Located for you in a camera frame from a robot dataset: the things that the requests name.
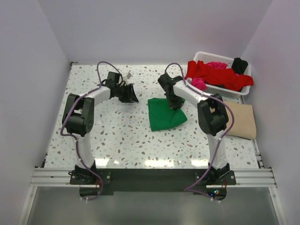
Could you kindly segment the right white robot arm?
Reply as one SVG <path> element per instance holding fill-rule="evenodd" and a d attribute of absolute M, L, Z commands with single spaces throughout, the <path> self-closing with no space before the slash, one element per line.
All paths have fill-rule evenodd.
<path fill-rule="evenodd" d="M 180 76 L 171 78 L 165 73 L 158 78 L 158 83 L 164 90 L 171 109 L 180 109 L 184 100 L 197 109 L 199 127 L 207 135 L 209 167 L 195 183 L 210 180 L 214 184 L 220 184 L 225 179 L 225 174 L 230 171 L 223 141 L 226 131 L 229 130 L 228 106 L 219 94 L 209 95 L 196 91 Z"/>

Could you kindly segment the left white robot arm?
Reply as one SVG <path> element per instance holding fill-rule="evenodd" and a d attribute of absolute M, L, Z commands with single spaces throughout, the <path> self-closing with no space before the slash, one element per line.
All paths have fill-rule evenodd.
<path fill-rule="evenodd" d="M 77 156 L 75 169 L 83 169 L 80 177 L 87 184 L 92 184 L 97 179 L 90 144 L 95 107 L 111 98 L 117 98 L 121 103 L 139 102 L 134 85 L 125 81 L 120 73 L 115 72 L 109 72 L 107 78 L 95 89 L 82 95 L 69 94 L 67 97 L 60 135 L 74 139 Z"/>

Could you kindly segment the green t shirt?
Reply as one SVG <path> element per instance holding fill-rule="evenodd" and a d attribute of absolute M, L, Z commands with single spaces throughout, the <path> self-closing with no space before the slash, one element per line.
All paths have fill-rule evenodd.
<path fill-rule="evenodd" d="M 148 111 L 152 132 L 173 129 L 188 120 L 181 109 L 171 109 L 166 98 L 148 99 Z"/>

